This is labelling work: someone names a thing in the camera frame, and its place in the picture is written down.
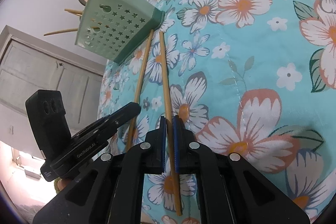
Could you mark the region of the person's left hand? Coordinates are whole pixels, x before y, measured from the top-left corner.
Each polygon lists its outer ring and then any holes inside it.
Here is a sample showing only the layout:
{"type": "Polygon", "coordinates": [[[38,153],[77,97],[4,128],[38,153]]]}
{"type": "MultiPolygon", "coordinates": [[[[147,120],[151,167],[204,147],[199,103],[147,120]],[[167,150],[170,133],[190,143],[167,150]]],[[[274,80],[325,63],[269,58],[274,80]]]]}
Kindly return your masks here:
{"type": "Polygon", "coordinates": [[[72,180],[69,178],[57,178],[54,180],[54,188],[56,193],[62,191],[72,180]]]}

